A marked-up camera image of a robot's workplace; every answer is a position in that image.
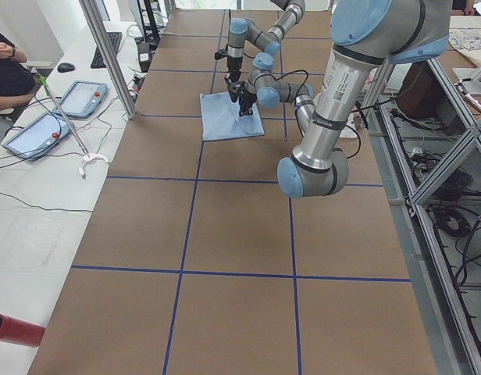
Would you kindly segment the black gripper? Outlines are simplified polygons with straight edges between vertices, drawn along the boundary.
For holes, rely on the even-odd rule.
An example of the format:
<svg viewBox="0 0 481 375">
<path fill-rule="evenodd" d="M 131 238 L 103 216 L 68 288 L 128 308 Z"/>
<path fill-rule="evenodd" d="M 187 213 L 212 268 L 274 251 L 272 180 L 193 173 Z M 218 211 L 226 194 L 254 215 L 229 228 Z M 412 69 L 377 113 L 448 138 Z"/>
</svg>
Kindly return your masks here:
<svg viewBox="0 0 481 375">
<path fill-rule="evenodd" d="M 236 83 L 239 81 L 241 77 L 242 63 L 243 63 L 242 57 L 233 57 L 230 55 L 227 56 L 227 69 L 228 69 L 228 74 L 226 75 L 227 83 Z"/>
<path fill-rule="evenodd" d="M 252 116 L 253 105 L 257 102 L 257 95 L 251 93 L 244 82 L 240 83 L 238 89 L 239 116 Z"/>
</svg>

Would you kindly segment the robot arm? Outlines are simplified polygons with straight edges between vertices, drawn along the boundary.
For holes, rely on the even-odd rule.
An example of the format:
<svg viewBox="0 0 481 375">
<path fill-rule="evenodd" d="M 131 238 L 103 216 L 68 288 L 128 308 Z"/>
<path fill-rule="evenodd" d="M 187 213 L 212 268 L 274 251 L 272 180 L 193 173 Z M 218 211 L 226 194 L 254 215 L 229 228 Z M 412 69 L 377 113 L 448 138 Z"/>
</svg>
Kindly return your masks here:
<svg viewBox="0 0 481 375">
<path fill-rule="evenodd" d="M 228 84 L 240 80 L 246 42 L 254 45 L 260 52 L 274 56 L 280 50 L 283 38 L 293 26 L 301 22 L 305 14 L 304 1 L 272 1 L 272 3 L 283 10 L 283 15 L 267 31 L 263 31 L 252 19 L 230 20 L 226 47 L 215 53 L 215 60 L 226 58 Z"/>
<path fill-rule="evenodd" d="M 303 18 L 302 1 L 279 2 L 283 15 L 267 31 L 250 19 L 231 21 L 226 79 L 240 113 L 248 114 L 254 103 L 272 108 L 288 102 L 303 135 L 277 167 L 286 196 L 332 195 L 347 183 L 347 158 L 336 143 L 370 72 L 384 62 L 416 63 L 441 55 L 447 48 L 451 6 L 425 0 L 339 2 L 330 20 L 333 47 L 318 95 L 272 74 L 284 36 Z"/>
</svg>

